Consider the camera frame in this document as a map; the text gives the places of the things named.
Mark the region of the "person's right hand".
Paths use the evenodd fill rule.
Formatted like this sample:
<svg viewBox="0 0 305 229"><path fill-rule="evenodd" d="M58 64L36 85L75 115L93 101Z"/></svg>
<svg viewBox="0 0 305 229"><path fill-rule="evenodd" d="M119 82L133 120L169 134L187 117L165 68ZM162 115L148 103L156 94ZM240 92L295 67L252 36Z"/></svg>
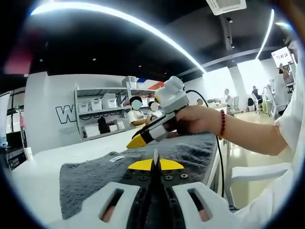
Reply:
<svg viewBox="0 0 305 229"><path fill-rule="evenodd" d="M224 112L205 106L187 106L176 113L176 120L177 131L168 133L167 138L203 131L222 137L225 130Z"/></svg>

